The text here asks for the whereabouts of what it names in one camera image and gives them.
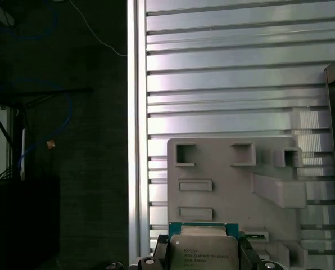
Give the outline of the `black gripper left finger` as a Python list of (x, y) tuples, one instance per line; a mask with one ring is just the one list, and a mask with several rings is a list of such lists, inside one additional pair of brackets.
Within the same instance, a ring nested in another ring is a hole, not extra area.
[(170, 269), (170, 240), (168, 235), (159, 235), (153, 256), (136, 257), (128, 267), (115, 260), (100, 262), (94, 270), (165, 270)]

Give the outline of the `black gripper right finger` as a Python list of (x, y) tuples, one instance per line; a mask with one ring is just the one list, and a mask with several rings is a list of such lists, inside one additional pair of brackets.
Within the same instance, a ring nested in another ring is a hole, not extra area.
[(239, 238), (239, 270), (283, 270), (271, 260), (262, 260), (246, 238)]

